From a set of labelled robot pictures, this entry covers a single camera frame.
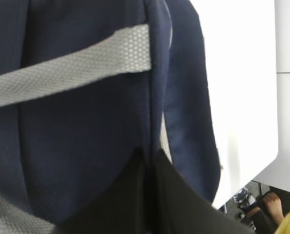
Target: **white table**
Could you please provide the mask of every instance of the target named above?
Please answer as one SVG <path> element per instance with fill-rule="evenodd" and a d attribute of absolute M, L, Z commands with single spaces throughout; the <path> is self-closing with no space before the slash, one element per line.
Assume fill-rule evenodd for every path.
<path fill-rule="evenodd" d="M 221 207 L 277 156 L 272 0 L 191 0 L 205 37 L 214 134 L 223 166 Z"/>
<path fill-rule="evenodd" d="M 290 191 L 290 0 L 275 0 L 279 153 L 255 180 Z"/>

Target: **navy fabric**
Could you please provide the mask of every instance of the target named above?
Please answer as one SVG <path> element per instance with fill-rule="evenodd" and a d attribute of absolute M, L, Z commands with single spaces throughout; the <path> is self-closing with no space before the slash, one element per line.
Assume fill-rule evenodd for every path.
<path fill-rule="evenodd" d="M 10 35 L 0 41 L 6 51 L 10 45 L 15 48 L 14 65 L 3 63 L 9 54 L 2 53 L 0 74 L 79 51 L 142 23 L 150 28 L 152 70 L 0 108 L 1 195 L 54 224 L 66 222 L 110 186 L 136 148 L 142 148 L 149 174 L 160 148 L 164 110 L 176 169 L 212 201 L 220 170 L 203 38 L 189 2 L 167 1 L 171 48 L 171 18 L 161 0 L 16 3 L 2 23 L 13 20 L 19 39 L 12 41 Z M 7 33 L 13 32 L 6 29 L 1 35 Z"/>
<path fill-rule="evenodd" d="M 32 0 L 27 22 L 23 67 L 144 23 L 145 10 L 142 1 Z M 142 148 L 149 151 L 148 76 L 115 76 L 20 104 L 22 162 L 34 215 L 63 222 L 110 185 L 136 147 L 146 144 Z"/>
<path fill-rule="evenodd" d="M 27 0 L 0 0 L 0 74 L 20 68 Z M 21 166 L 16 105 L 0 109 L 0 194 L 30 211 Z"/>
<path fill-rule="evenodd" d="M 204 199 L 214 200 L 220 180 L 210 113 L 204 40 L 189 0 L 166 0 L 173 26 L 166 81 L 165 121 L 173 165 Z"/>

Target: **shoe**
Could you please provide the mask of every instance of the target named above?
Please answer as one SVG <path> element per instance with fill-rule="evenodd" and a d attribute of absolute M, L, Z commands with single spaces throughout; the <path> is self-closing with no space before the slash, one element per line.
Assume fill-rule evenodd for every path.
<path fill-rule="evenodd" d="M 252 196 L 252 193 L 246 188 L 242 188 L 238 191 L 233 197 L 232 201 L 237 204 L 237 207 L 243 212 L 249 211 L 249 208 L 252 209 L 253 204 L 255 204 L 256 200 Z"/>

